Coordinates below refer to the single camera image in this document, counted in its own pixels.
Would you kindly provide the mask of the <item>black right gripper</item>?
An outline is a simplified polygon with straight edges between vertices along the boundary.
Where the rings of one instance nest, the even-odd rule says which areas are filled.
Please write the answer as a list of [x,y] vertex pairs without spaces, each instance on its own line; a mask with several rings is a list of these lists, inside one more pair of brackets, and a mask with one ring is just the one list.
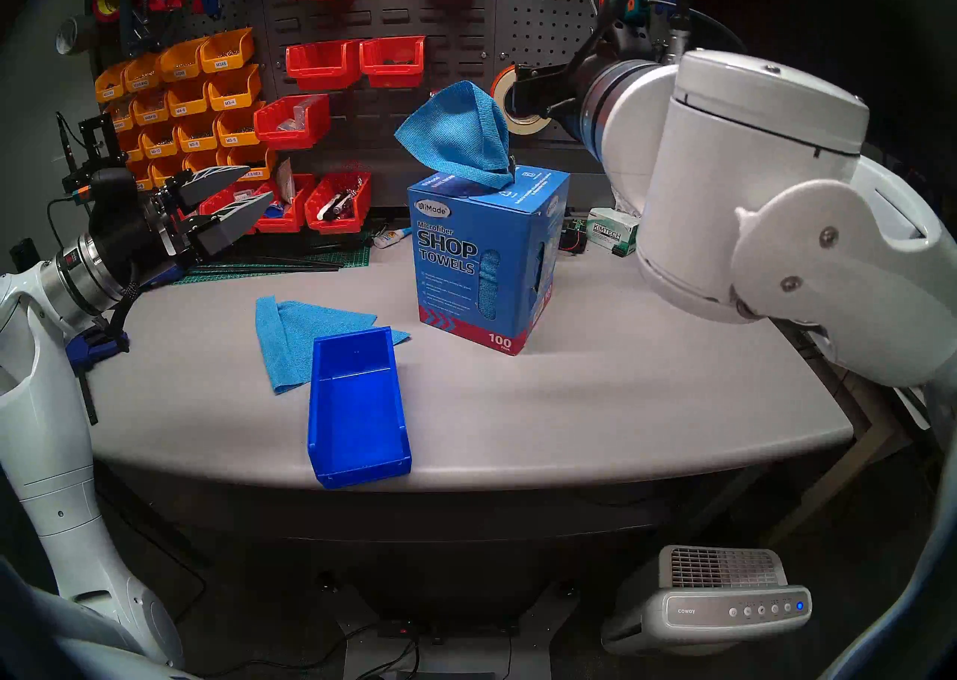
[[579,111],[600,72],[600,57],[588,56],[569,71],[571,67],[571,63],[514,65],[516,79],[509,92],[509,112],[519,118],[554,118]]

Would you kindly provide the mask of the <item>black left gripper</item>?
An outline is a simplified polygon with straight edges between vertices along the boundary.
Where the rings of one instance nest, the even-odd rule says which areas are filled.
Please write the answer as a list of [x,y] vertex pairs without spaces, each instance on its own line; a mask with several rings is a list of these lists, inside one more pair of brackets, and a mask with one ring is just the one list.
[[[151,280],[185,266],[179,211],[195,211],[250,171],[248,165],[217,165],[169,176],[155,195],[107,196],[107,272],[113,280]],[[273,201],[271,193],[237,201],[188,231],[198,258],[212,258],[253,229]]]

